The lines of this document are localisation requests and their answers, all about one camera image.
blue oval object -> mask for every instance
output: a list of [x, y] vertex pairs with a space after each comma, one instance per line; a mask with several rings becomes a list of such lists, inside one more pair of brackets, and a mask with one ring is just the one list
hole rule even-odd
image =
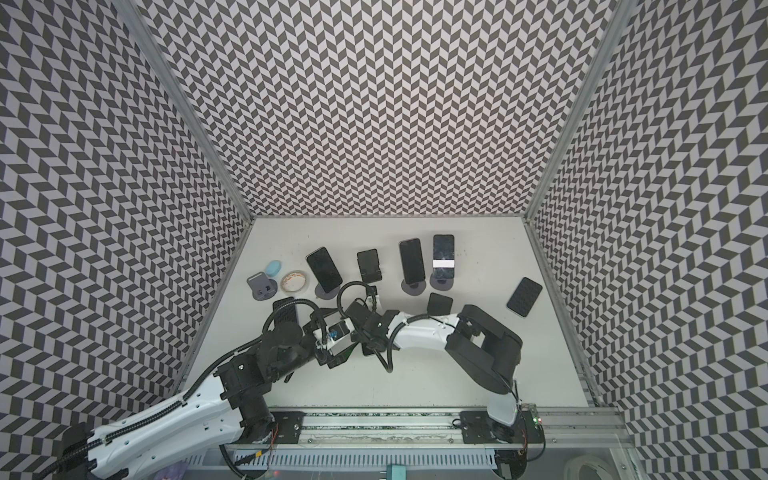
[[267, 276], [275, 276], [277, 273], [280, 272], [280, 261], [279, 260], [272, 260], [269, 265], [266, 266], [264, 269], [264, 273], [266, 273]]

small phone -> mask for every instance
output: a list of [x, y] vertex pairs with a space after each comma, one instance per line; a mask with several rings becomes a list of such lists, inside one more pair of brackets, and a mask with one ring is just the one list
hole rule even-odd
[[315, 274], [315, 278], [317, 278], [320, 288], [322, 288], [325, 293], [331, 293], [333, 289], [341, 286], [341, 273], [339, 273], [339, 270], [336, 268], [336, 265], [333, 263], [333, 260], [325, 247], [320, 247], [307, 255], [306, 262], [310, 265], [310, 269], [312, 269], [312, 273]]
[[426, 275], [424, 274], [421, 240], [412, 238], [400, 242], [400, 261], [402, 262], [402, 275], [407, 284], [412, 285], [424, 281]]
[[[290, 302], [291, 300], [294, 300], [292, 296], [289, 296], [288, 298], [283, 298], [280, 300], [275, 300], [272, 302], [272, 311], [279, 309], [283, 304]], [[284, 309], [281, 309], [281, 311], [278, 312], [277, 316], [275, 317], [275, 325], [279, 323], [285, 323], [285, 322], [292, 322], [296, 325], [299, 324], [299, 317], [296, 314], [296, 305], [293, 306], [287, 306]]]
[[524, 276], [507, 302], [507, 308], [519, 316], [528, 316], [541, 293], [541, 285]]
[[374, 248], [357, 253], [357, 266], [360, 267], [360, 277], [365, 283], [378, 282], [382, 279], [379, 266], [379, 252]]
[[437, 280], [453, 278], [455, 258], [453, 235], [435, 235], [432, 239], [432, 274]]
[[452, 306], [453, 298], [450, 296], [430, 293], [429, 303], [427, 303], [427, 315], [450, 315]]

mounting plate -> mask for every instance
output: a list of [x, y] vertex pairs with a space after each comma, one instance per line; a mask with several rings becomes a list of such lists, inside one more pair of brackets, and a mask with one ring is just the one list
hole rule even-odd
[[272, 412], [277, 422], [277, 438], [275, 443], [281, 445], [296, 445], [304, 423], [304, 412]]
[[523, 422], [525, 422], [526, 437], [528, 438], [528, 444], [531, 443], [544, 443], [544, 439], [541, 437], [541, 431], [533, 422], [533, 415], [530, 410], [523, 410], [518, 414], [518, 419], [512, 427], [508, 427], [508, 431], [511, 438], [508, 441], [499, 439], [492, 431], [492, 425], [495, 424], [489, 417], [488, 412], [485, 410], [465, 410], [458, 414], [461, 423], [459, 424], [462, 429], [462, 439], [467, 445], [477, 445], [483, 443], [523, 443]]

chevron pattern wallpaper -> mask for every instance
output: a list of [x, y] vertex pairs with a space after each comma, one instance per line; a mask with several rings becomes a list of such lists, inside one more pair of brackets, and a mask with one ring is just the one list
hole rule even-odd
[[255, 214], [521, 214], [615, 0], [138, 0]]
[[31, 478], [168, 394], [244, 225], [106, 0], [0, 25], [0, 478]]
[[768, 478], [766, 18], [641, 1], [535, 219], [652, 478]]

charging dock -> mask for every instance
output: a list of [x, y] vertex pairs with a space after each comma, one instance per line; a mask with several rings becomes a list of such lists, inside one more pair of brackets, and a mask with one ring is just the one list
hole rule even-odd
[[277, 282], [269, 278], [266, 273], [259, 272], [246, 280], [250, 287], [253, 299], [256, 301], [269, 300], [277, 293]]
[[336, 295], [339, 294], [339, 290], [341, 290], [341, 286], [339, 285], [335, 289], [331, 290], [330, 292], [326, 293], [325, 290], [320, 286], [318, 283], [315, 287], [315, 295], [317, 295], [317, 298], [321, 300], [333, 300], [336, 298]]
[[435, 290], [440, 290], [441, 292], [447, 292], [448, 290], [453, 288], [453, 279], [452, 278], [437, 279], [435, 278], [435, 274], [433, 273], [429, 277], [429, 285]]
[[400, 287], [403, 292], [408, 293], [410, 296], [419, 296], [426, 290], [427, 282], [422, 280], [418, 283], [406, 283], [406, 281], [403, 280], [402, 283], [400, 283]]

